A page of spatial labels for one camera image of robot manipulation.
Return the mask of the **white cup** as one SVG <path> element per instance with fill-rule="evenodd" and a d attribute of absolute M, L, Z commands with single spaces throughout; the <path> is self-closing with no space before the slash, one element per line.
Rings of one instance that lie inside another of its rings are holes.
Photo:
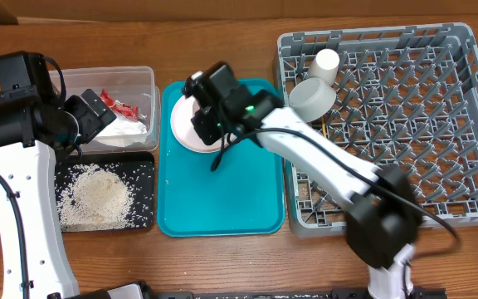
<path fill-rule="evenodd" d="M 316 54 L 307 71 L 307 76 L 319 78 L 328 86 L 332 86 L 338 74 L 339 62 L 339 54 L 336 51 L 323 49 Z"/>

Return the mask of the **white napkin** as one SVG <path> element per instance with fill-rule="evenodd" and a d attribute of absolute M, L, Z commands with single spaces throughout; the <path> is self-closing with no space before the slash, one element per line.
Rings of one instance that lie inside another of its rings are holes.
<path fill-rule="evenodd" d="M 114 147 L 128 147 L 146 141 L 148 131 L 144 123 L 132 121 L 118 112 L 115 112 L 115 116 L 116 118 L 94 138 L 94 141 Z"/>

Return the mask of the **red snack wrapper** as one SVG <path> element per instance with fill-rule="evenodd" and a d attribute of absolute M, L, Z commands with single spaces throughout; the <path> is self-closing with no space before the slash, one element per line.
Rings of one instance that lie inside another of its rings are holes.
<path fill-rule="evenodd" d="M 103 89 L 100 94 L 101 100 L 113 111 L 120 113 L 131 121 L 139 120 L 139 107 L 114 100 L 110 94 Z"/>

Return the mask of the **grey bowl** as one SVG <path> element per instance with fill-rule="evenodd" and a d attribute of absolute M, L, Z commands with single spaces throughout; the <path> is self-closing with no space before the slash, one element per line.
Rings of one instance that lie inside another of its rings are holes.
<path fill-rule="evenodd" d="M 310 78 L 296 85 L 289 94 L 289 106 L 305 122 L 325 115 L 334 105 L 336 92 L 320 78 Z"/>

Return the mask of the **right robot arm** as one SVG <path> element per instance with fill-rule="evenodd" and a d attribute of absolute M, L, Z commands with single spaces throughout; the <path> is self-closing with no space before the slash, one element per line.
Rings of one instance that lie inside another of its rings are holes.
<path fill-rule="evenodd" d="M 344 212 L 348 245 L 368 265 L 369 297 L 412 295 L 408 264 L 422 214 L 397 166 L 381 169 L 340 149 L 268 91 L 252 94 L 238 86 L 219 93 L 199 86 L 183 94 L 199 106 L 193 125 L 202 140 L 208 129 L 233 133 L 237 143 L 252 140 L 289 160 L 331 196 Z"/>

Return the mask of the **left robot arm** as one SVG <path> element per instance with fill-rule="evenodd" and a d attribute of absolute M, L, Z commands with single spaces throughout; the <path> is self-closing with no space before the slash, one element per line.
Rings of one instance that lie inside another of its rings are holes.
<path fill-rule="evenodd" d="M 0 241 L 5 298 L 80 293 L 62 242 L 55 167 L 115 119 L 92 90 L 69 100 L 0 93 Z"/>

